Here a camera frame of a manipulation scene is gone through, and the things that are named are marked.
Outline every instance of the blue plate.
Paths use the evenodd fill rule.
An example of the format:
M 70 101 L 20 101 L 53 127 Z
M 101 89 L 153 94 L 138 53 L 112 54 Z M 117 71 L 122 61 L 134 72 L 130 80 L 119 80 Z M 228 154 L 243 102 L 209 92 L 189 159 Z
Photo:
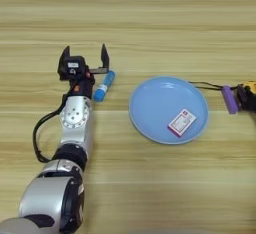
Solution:
M 183 109 L 194 114 L 196 120 L 177 137 L 167 126 Z M 140 84 L 130 99 L 129 114 L 143 135 L 164 144 L 189 142 L 202 133 L 208 122 L 208 106 L 201 92 L 174 77 L 156 77 Z

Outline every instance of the blue pen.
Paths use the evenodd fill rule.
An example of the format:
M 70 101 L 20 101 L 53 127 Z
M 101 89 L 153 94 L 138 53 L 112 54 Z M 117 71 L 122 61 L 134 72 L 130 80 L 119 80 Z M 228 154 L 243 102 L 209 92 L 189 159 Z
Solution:
M 99 85 L 97 90 L 95 91 L 93 95 L 93 99 L 96 102 L 102 102 L 104 100 L 105 94 L 108 91 L 108 88 L 112 85 L 112 82 L 115 79 L 115 72 L 110 70 L 106 77 L 104 78 L 102 84 Z

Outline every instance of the black wire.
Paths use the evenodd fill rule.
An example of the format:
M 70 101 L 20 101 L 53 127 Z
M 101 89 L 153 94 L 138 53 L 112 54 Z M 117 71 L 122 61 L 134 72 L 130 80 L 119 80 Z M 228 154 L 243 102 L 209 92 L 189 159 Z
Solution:
M 38 129 L 40 128 L 40 126 L 42 124 L 44 124 L 46 121 L 48 121 L 49 119 L 59 115 L 61 113 L 61 111 L 63 110 L 63 108 L 65 107 L 66 105 L 66 102 L 67 102 L 67 99 L 68 97 L 71 95 L 71 93 L 73 92 L 75 86 L 78 85 L 80 81 L 79 80 L 76 80 L 74 82 L 74 84 L 70 87 L 69 91 L 67 92 L 67 94 L 63 97 L 63 100 L 62 100 L 62 103 L 61 105 L 56 109 L 54 110 L 53 112 L 50 112 L 48 113 L 47 115 L 43 116 L 38 122 L 37 124 L 35 125 L 34 127 L 34 130 L 33 130 L 33 136 L 32 136 L 32 140 L 33 140 L 33 147 L 34 147 L 34 151 L 35 151 L 35 154 L 36 154 L 36 157 L 38 159 L 39 162 L 41 163 L 48 163 L 50 161 L 50 159 L 44 157 L 42 154 L 41 154 L 41 151 L 38 147 L 38 144 L 37 144 L 37 131 Z
M 205 89 L 205 90 L 213 90 L 213 91 L 221 91 L 221 88 L 217 88 L 217 87 L 196 86 L 196 88 Z
M 208 83 L 208 82 L 189 82 L 189 83 L 191 83 L 191 84 L 203 84 L 203 85 L 208 85 L 208 86 L 217 87 L 217 88 L 220 88 L 220 89 L 223 88 L 223 86 L 214 85 L 214 84 L 211 84 L 211 83 Z
M 220 85 L 214 85 L 211 84 L 209 82 L 192 82 L 190 81 L 189 83 L 191 84 L 203 84 L 203 85 L 208 85 L 208 86 L 212 86 L 212 87 L 204 87 L 204 86 L 196 86 L 196 88 L 200 88 L 200 89 L 206 89 L 206 90 L 214 90 L 214 91 L 221 91 L 223 89 L 224 86 L 220 86 Z M 231 90 L 235 90 L 237 89 L 237 86 L 232 86 L 230 87 Z

